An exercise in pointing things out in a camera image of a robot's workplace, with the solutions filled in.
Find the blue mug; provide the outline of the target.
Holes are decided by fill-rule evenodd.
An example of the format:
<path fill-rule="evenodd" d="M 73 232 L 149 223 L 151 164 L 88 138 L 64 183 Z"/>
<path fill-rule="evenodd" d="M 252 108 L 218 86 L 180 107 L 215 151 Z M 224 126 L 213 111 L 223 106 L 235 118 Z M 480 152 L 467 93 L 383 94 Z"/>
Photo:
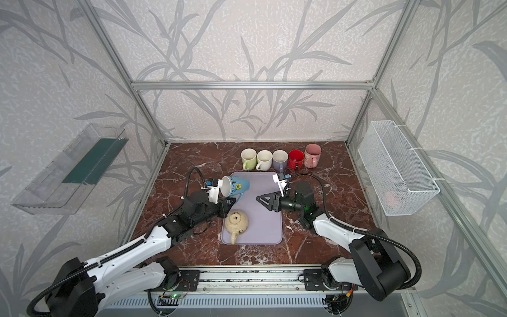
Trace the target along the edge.
<path fill-rule="evenodd" d="M 250 181 L 239 176 L 222 177 L 221 194 L 226 198 L 236 198 L 239 201 L 250 189 Z"/>

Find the red mug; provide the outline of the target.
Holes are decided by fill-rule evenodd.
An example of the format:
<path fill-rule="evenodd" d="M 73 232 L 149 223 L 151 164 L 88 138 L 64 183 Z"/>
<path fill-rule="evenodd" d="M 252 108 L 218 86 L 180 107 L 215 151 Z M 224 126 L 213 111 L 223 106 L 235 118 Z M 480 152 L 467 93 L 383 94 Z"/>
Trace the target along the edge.
<path fill-rule="evenodd" d="M 289 152 L 288 168 L 293 171 L 302 169 L 304 166 L 305 155 L 298 149 L 293 149 Z"/>

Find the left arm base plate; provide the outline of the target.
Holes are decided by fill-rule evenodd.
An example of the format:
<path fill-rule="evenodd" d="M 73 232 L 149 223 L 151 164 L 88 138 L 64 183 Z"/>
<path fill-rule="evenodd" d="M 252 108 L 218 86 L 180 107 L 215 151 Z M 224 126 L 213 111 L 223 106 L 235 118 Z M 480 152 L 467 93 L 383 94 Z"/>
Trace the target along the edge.
<path fill-rule="evenodd" d="M 180 270 L 178 275 L 164 281 L 161 286 L 152 291 L 195 292 L 198 289 L 200 274 L 201 272 L 197 269 Z"/>

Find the cream teapot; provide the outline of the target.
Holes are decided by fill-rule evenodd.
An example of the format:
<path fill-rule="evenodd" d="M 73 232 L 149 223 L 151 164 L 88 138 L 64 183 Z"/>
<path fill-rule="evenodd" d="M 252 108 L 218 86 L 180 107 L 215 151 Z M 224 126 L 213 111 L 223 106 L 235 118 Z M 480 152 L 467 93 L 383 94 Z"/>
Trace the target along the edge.
<path fill-rule="evenodd" d="M 243 211 L 231 211 L 225 219 L 225 228 L 231 236 L 231 245 L 235 245 L 238 236 L 248 228 L 248 216 Z"/>

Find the lavender mug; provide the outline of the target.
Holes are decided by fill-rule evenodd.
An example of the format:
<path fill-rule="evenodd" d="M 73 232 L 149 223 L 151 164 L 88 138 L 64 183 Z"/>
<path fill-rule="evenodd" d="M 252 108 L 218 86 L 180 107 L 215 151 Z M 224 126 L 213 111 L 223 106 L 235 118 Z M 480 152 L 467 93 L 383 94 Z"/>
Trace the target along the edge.
<path fill-rule="evenodd" d="M 272 167 L 277 173 L 283 173 L 287 169 L 289 154 L 284 150 L 273 152 Z"/>

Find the white mug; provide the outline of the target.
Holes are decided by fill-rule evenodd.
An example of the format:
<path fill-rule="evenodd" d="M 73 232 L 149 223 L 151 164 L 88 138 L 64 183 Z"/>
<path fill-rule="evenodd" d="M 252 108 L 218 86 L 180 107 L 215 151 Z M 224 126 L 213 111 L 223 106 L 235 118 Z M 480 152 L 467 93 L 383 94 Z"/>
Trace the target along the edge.
<path fill-rule="evenodd" d="M 272 166 L 273 154 L 268 150 L 262 150 L 257 154 L 257 171 L 268 171 Z"/>

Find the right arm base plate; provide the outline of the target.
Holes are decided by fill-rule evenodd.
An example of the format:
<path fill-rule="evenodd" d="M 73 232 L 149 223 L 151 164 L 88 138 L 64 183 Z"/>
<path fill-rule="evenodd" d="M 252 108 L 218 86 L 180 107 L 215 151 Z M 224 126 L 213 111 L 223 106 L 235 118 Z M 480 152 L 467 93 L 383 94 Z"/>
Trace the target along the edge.
<path fill-rule="evenodd" d="M 336 282 L 321 269 L 305 269 L 302 282 L 306 291 L 350 291 L 351 283 Z"/>

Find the pink patterned mug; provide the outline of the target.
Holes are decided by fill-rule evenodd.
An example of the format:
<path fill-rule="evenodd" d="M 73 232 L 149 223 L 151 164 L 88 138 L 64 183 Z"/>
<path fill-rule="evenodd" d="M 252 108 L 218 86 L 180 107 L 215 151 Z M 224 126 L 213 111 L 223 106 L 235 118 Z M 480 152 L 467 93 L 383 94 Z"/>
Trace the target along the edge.
<path fill-rule="evenodd" d="M 315 143 L 307 145 L 305 148 L 305 151 L 304 151 L 304 155 L 305 155 L 304 165 L 305 165 L 305 167 L 308 169 L 315 169 L 318 166 L 321 154 L 322 154 L 322 148 L 319 145 L 317 145 Z"/>

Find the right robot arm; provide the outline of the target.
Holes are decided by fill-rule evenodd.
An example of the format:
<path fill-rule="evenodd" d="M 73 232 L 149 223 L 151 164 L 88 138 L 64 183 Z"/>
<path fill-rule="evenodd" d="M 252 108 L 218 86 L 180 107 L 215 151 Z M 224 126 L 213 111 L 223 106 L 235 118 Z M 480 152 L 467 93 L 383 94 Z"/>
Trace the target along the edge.
<path fill-rule="evenodd" d="M 414 286 L 422 276 L 421 263 L 409 248 L 388 238 L 379 228 L 358 229 L 332 217 L 318 207 L 307 182 L 298 183 L 293 196 L 273 192 L 257 196 L 256 201 L 269 211 L 298 213 L 305 229 L 350 253 L 350 259 L 334 258 L 322 264 L 322 281 L 326 287 L 355 284 L 375 300 L 383 301 L 396 290 Z"/>

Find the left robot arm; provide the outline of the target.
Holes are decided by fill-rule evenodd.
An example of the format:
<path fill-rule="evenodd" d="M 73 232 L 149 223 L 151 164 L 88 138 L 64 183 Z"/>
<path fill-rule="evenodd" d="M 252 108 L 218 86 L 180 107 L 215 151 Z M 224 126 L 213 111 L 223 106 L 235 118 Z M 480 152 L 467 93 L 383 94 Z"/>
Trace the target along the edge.
<path fill-rule="evenodd" d="M 165 258 L 144 268 L 136 266 L 193 235 L 216 217 L 225 218 L 236 198 L 210 202 L 207 192 L 184 198 L 178 208 L 159 219 L 144 235 L 111 252 L 81 262 L 66 262 L 44 300 L 50 316 L 95 316 L 107 306 L 138 292 L 175 283 L 178 268 Z"/>

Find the light green mug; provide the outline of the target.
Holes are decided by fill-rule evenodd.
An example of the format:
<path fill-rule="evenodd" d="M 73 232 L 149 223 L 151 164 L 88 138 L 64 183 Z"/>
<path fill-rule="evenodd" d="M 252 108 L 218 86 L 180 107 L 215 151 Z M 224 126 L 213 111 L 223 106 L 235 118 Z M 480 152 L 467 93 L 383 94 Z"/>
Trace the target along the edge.
<path fill-rule="evenodd" d="M 251 171 L 256 170 L 257 166 L 257 152 L 254 149 L 248 148 L 241 152 L 242 170 Z"/>

